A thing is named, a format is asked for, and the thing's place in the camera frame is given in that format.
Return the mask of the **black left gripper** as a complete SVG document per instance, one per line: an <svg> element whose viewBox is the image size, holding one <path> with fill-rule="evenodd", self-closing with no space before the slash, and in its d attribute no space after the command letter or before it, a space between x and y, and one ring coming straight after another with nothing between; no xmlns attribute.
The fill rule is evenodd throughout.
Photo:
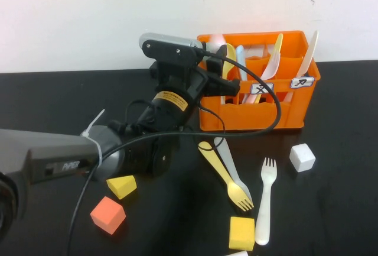
<svg viewBox="0 0 378 256"><path fill-rule="evenodd" d="M240 80L227 80L223 75L224 60L209 57L206 69L214 74L207 74L199 66L179 66L155 61L149 68L149 74L157 80L156 93L172 92L183 98L202 98L214 96L237 96Z"/></svg>

